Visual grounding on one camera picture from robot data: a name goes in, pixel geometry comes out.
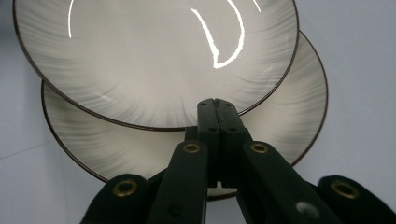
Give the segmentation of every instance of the white background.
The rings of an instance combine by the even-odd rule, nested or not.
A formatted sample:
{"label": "white background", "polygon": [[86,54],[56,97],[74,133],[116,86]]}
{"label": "white background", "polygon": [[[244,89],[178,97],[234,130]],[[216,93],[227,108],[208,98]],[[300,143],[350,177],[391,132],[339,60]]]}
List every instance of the white background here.
{"label": "white background", "polygon": [[[396,1],[296,0],[300,29],[329,81],[318,140],[295,169],[360,182],[396,211]],[[12,1],[0,0],[0,223],[79,223],[103,183],[50,133],[40,77],[21,51]],[[244,223],[235,199],[209,203],[206,223]]]}

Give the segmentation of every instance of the black plastic part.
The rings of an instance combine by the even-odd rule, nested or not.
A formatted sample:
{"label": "black plastic part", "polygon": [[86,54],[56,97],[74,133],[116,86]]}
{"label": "black plastic part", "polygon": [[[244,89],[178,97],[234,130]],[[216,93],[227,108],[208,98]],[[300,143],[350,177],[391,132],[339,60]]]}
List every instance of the black plastic part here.
{"label": "black plastic part", "polygon": [[240,178],[239,181],[242,181],[243,184],[238,188],[236,200],[238,201],[246,223],[265,223],[266,209],[257,196],[256,191],[244,177]]}
{"label": "black plastic part", "polygon": [[[118,196],[123,190],[129,195]],[[93,199],[81,223],[144,223],[148,204],[146,200],[148,183],[139,175],[119,175],[109,180]]]}
{"label": "black plastic part", "polygon": [[184,141],[197,140],[198,139],[198,127],[192,126],[187,127],[184,132]]}
{"label": "black plastic part", "polygon": [[177,145],[147,223],[205,222],[207,158],[207,147],[201,142],[186,141]]}
{"label": "black plastic part", "polygon": [[249,210],[243,214],[265,212],[265,223],[342,223],[271,145],[250,142],[244,144],[243,152],[243,176],[247,179],[241,178],[239,188],[254,190],[262,204],[257,206],[261,211],[252,211],[256,206],[247,205],[249,200],[245,199],[253,196],[239,196],[241,209]]}
{"label": "black plastic part", "polygon": [[396,223],[396,215],[369,190],[339,175],[320,179],[317,193],[345,223]]}
{"label": "black plastic part", "polygon": [[217,107],[213,99],[202,101],[197,106],[198,127],[197,139],[206,144],[209,150],[209,177],[208,186],[215,188],[219,176],[219,124],[217,118]]}
{"label": "black plastic part", "polygon": [[251,138],[233,104],[219,99],[215,103],[220,126],[219,180],[224,188],[236,188],[242,145]]}
{"label": "black plastic part", "polygon": [[160,188],[161,183],[163,182],[163,177],[165,176],[166,169],[162,170],[152,178],[148,180],[148,192],[146,194],[145,205],[146,209],[144,214],[144,220],[146,221],[147,216],[149,215],[149,209],[152,206],[155,198],[157,197],[158,189]]}

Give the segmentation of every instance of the white plate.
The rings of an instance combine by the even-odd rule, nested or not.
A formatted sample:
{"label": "white plate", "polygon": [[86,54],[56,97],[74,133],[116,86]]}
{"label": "white plate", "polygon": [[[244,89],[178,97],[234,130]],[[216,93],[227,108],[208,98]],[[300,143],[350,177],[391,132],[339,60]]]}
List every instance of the white plate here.
{"label": "white plate", "polygon": [[[327,83],[312,46],[300,35],[296,59],[282,85],[242,117],[253,139],[273,145],[291,164],[315,141],[327,108]],[[150,178],[167,167],[184,132],[152,132],[94,117],[43,85],[48,124],[65,152],[92,175],[107,181],[121,174]],[[210,197],[233,189],[211,189]]]}
{"label": "white plate", "polygon": [[126,126],[196,124],[207,98],[244,114],[287,74],[293,0],[15,0],[22,48],[72,104]]}

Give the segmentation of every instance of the ceramic plate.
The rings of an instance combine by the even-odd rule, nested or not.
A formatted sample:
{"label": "ceramic plate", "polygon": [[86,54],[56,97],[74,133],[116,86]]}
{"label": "ceramic plate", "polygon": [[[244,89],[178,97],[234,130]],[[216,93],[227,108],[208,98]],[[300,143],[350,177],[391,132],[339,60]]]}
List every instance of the ceramic plate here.
{"label": "ceramic plate", "polygon": [[240,114],[287,74],[298,40],[292,0],[15,0],[25,54],[63,98],[142,129],[196,124],[207,98]]}
{"label": "ceramic plate", "polygon": [[[83,169],[107,181],[121,174],[150,178],[166,168],[184,132],[152,132],[120,126],[68,103],[45,85],[47,122],[64,151]],[[327,82],[318,55],[300,35],[296,59],[282,85],[242,117],[255,140],[273,145],[296,163],[315,141],[327,108]],[[211,189],[218,198],[233,189]]]}

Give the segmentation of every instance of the brass rivet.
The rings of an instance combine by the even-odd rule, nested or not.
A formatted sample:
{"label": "brass rivet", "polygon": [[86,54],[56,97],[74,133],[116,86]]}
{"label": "brass rivet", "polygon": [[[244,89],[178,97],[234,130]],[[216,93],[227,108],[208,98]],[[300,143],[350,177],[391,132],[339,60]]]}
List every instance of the brass rivet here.
{"label": "brass rivet", "polygon": [[266,153],[268,152],[268,147],[264,144],[260,144],[260,143],[254,143],[250,146],[250,149],[252,149],[253,151],[257,152],[257,153]]}
{"label": "brass rivet", "polygon": [[187,153],[195,153],[201,150],[201,147],[196,144],[187,144],[183,147],[183,149]]}
{"label": "brass rivet", "polygon": [[359,197],[359,191],[345,181],[334,180],[331,187],[336,193],[348,199],[356,199]]}
{"label": "brass rivet", "polygon": [[133,194],[137,190],[137,183],[132,179],[126,179],[120,181],[113,188],[113,194],[118,197],[126,197]]}

